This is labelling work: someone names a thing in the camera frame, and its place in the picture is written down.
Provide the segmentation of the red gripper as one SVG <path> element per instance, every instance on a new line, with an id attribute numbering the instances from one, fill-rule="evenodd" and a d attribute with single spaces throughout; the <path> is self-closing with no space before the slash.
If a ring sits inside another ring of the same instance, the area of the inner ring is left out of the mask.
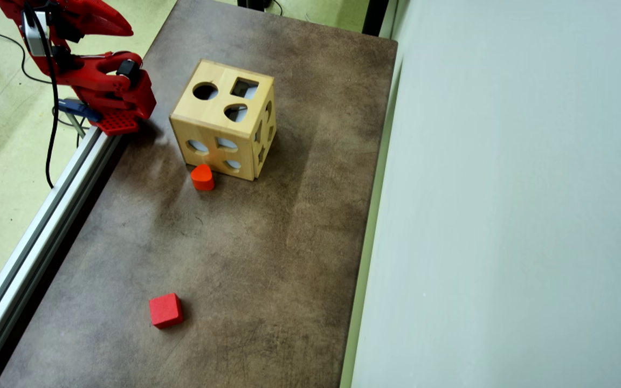
<path id="1" fill-rule="evenodd" d="M 38 26 L 25 12 L 27 3 L 33 12 L 42 12 L 38 16 L 40 24 L 55 29 L 54 36 L 64 41 L 78 43 L 85 34 L 106 36 L 133 36 L 133 30 L 123 15 L 103 1 L 89 1 L 88 9 L 91 19 L 80 22 L 86 12 L 77 1 L 0 1 L 0 9 L 22 31 L 25 28 L 36 31 Z"/>

